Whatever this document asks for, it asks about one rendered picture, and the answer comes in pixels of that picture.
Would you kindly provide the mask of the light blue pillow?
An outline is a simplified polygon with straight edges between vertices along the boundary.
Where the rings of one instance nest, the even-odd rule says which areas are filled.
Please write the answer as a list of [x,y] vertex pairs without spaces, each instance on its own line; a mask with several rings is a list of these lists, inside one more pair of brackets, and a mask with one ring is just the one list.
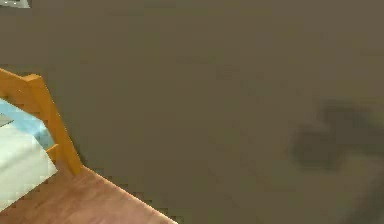
[[11,120],[18,130],[32,135],[44,149],[49,149],[55,141],[44,122],[32,114],[0,98],[0,114]]

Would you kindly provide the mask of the white bed mattress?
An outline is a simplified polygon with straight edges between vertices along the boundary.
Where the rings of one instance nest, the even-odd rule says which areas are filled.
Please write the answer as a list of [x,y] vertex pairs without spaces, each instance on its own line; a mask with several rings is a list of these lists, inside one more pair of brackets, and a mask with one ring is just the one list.
[[11,124],[0,127],[0,212],[56,173],[33,135]]

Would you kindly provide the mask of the orange wooden bed frame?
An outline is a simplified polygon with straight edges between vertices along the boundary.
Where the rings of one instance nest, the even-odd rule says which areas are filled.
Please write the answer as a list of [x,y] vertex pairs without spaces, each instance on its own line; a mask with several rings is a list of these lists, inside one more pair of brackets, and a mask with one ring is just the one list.
[[74,175],[81,172],[81,159],[40,75],[19,76],[0,68],[0,98],[42,120],[55,141],[47,150],[50,158],[63,160]]

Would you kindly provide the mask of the grey framed wall picture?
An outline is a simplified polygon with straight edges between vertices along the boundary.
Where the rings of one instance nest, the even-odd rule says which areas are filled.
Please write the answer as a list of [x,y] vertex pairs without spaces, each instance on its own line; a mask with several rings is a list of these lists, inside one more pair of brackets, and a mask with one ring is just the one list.
[[0,0],[0,7],[30,8],[28,0]]

